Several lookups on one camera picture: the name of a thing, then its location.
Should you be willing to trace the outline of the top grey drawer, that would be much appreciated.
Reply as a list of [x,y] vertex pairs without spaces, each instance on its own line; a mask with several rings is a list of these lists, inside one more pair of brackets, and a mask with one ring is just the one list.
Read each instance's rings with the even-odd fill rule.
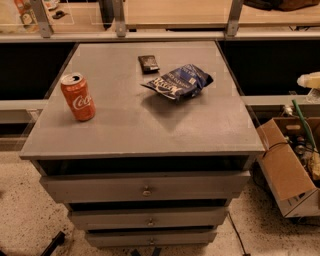
[[230,199],[248,171],[156,172],[47,176],[40,184],[59,203]]

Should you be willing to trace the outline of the orange Coca-Cola can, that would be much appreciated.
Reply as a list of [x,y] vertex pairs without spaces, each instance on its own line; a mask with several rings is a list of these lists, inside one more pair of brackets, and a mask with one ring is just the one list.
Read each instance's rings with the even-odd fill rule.
[[95,116],[96,108],[85,77],[70,73],[61,78],[61,91],[77,121],[88,121]]

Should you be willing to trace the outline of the grey drawer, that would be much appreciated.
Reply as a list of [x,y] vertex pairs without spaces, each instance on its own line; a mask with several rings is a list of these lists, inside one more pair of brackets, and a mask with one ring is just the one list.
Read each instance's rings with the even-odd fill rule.
[[40,184],[59,203],[230,199],[248,171],[156,172],[47,176]]
[[216,231],[207,228],[88,233],[85,235],[86,240],[94,247],[208,244],[215,237]]
[[68,218],[82,230],[215,226],[223,223],[226,207],[186,207],[77,211]]

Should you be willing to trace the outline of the middle grey drawer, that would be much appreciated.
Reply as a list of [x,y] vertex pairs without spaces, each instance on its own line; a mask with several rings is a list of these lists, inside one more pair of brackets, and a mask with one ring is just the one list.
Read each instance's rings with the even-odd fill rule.
[[226,207],[186,207],[77,211],[68,218],[82,230],[215,226],[223,223]]

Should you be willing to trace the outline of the dark bag on shelf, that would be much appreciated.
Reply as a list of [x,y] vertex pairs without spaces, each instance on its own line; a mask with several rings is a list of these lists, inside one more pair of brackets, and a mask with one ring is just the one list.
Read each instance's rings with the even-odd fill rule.
[[243,0],[243,4],[259,10],[295,11],[320,4],[320,0]]

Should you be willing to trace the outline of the black stand leg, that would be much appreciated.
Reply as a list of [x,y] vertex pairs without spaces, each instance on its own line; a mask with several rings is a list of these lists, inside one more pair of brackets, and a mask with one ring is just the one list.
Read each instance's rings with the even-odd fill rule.
[[50,244],[46,249],[41,253],[41,256],[51,256],[51,254],[56,250],[58,246],[61,246],[65,242],[66,234],[62,231],[59,231],[57,235],[52,239]]

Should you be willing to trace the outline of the metal railing frame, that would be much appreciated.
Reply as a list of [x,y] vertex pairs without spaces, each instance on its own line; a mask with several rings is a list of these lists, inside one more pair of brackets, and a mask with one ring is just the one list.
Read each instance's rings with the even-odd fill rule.
[[210,39],[317,39],[320,6],[263,11],[243,0],[111,0],[106,28],[99,3],[50,0],[64,16],[55,19],[45,0],[30,0],[38,31],[27,32],[13,0],[0,0],[0,42],[130,42]]

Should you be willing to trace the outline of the cardboard box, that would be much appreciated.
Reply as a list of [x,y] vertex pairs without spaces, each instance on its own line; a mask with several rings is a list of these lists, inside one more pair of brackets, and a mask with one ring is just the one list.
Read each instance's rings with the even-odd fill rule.
[[286,218],[319,216],[319,186],[298,153],[311,155],[312,146],[301,121],[295,117],[272,118],[257,128],[265,152],[258,163]]

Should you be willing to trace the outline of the green stick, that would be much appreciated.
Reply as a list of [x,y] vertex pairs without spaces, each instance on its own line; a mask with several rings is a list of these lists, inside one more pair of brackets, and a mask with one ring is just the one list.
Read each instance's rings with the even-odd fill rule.
[[302,112],[301,112],[301,109],[297,103],[297,101],[295,99],[292,100],[292,103],[293,103],[293,106],[298,114],[298,117],[301,121],[301,124],[305,130],[305,133],[307,135],[307,138],[309,139],[310,143],[311,143],[311,146],[312,146],[312,149],[314,151],[317,151],[317,147],[316,147],[316,143],[315,143],[315,140],[314,140],[314,137],[313,137],[313,133],[312,133],[312,130],[311,128],[309,127],[309,124],[306,122],[305,120],[305,117],[303,116]]

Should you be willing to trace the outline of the bottom grey drawer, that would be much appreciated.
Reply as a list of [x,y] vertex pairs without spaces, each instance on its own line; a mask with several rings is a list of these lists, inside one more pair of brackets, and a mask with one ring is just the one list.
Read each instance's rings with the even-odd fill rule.
[[86,240],[94,247],[208,244],[215,237],[216,231],[207,228],[88,233],[85,235]]

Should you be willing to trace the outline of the grey drawer cabinet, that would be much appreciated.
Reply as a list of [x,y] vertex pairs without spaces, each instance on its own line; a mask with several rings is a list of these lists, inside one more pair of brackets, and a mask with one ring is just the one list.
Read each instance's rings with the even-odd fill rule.
[[[174,102],[143,87],[138,57],[151,54],[162,72],[194,64],[213,83],[188,100]],[[73,117],[60,90],[25,142],[21,157],[41,178],[120,173],[248,171],[263,145],[218,45],[207,42],[82,44],[69,71],[88,81],[93,119]],[[226,207],[230,199],[61,203],[77,211]],[[215,226],[82,230],[88,233],[214,229]]]

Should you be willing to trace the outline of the small dark brown packet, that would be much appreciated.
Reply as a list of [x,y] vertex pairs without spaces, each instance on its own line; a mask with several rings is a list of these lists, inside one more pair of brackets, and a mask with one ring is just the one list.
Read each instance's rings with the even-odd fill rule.
[[138,61],[144,74],[154,73],[160,70],[154,55],[139,56]]

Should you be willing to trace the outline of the blue chip bag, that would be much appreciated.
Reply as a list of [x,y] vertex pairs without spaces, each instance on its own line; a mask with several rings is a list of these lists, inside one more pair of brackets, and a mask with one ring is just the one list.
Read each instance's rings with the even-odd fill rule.
[[143,84],[143,87],[179,101],[182,97],[197,96],[212,82],[208,73],[194,64],[186,64]]

